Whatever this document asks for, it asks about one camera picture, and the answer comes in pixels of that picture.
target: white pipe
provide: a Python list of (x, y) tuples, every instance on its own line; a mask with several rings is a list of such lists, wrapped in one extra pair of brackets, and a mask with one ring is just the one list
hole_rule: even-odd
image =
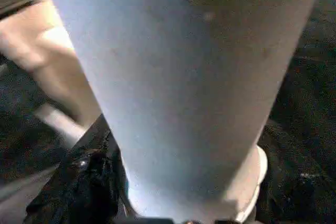
[(256, 143), (313, 0), (54, 2), (136, 212), (243, 219), (258, 189)]

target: white pole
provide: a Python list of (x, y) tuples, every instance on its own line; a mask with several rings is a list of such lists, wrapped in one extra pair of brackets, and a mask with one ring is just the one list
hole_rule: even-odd
[(136, 212), (239, 219), (313, 0), (54, 2), (120, 146)]

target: white cylinder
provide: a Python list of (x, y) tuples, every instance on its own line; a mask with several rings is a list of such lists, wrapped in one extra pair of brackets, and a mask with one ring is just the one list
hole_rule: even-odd
[(254, 198), (256, 146), (313, 0), (54, 0), (148, 217)]

